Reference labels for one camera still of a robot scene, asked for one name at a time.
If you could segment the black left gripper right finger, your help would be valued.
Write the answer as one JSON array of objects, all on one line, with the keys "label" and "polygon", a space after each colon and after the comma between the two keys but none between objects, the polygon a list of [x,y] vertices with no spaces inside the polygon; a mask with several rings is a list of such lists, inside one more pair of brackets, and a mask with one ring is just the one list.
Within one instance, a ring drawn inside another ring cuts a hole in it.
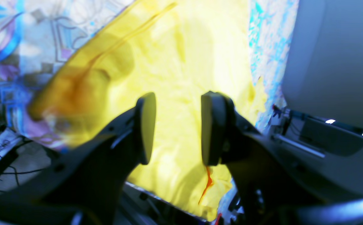
[{"label": "black left gripper right finger", "polygon": [[246,225],[363,225],[363,195],[331,182],[261,134],[228,96],[201,96],[201,149],[207,166],[226,165]]}]

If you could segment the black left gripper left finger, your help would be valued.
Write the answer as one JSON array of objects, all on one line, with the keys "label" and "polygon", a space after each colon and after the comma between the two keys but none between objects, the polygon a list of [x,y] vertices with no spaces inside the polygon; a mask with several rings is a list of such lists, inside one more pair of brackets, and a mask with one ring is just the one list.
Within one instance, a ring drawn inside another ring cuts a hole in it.
[{"label": "black left gripper left finger", "polygon": [[112,225],[127,177],[153,149],[155,94],[30,181],[0,195],[0,225]]}]

